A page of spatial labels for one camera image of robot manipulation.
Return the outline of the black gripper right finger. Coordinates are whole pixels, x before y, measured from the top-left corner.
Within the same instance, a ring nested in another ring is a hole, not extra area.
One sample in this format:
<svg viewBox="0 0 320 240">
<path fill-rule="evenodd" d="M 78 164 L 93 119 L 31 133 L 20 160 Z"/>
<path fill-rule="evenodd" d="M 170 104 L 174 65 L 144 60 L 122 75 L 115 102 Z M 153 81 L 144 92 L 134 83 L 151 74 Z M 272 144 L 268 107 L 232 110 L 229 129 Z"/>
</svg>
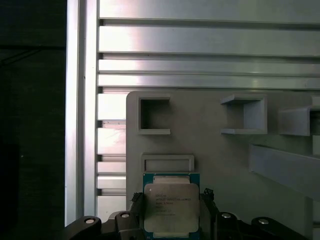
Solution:
<svg viewBox="0 0 320 240">
<path fill-rule="evenodd" d="M 230 212 L 219 211 L 213 190 L 200 194 L 199 228 L 201 240 L 306 240 L 300 233 L 269 217 L 245 223 Z"/>
</svg>

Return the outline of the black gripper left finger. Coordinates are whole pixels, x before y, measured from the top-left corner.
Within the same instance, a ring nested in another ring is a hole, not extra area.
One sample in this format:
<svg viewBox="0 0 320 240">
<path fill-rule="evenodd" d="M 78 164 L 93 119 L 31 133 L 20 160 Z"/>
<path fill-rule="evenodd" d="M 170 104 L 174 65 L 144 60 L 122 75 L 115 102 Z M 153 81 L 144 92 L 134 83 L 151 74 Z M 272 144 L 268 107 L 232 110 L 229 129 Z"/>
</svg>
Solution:
<svg viewBox="0 0 320 240">
<path fill-rule="evenodd" d="M 83 216 L 63 229 L 65 240 L 143 240 L 142 228 L 145 197 L 136 192 L 129 210 L 115 212 L 106 222 L 96 216 Z"/>
</svg>

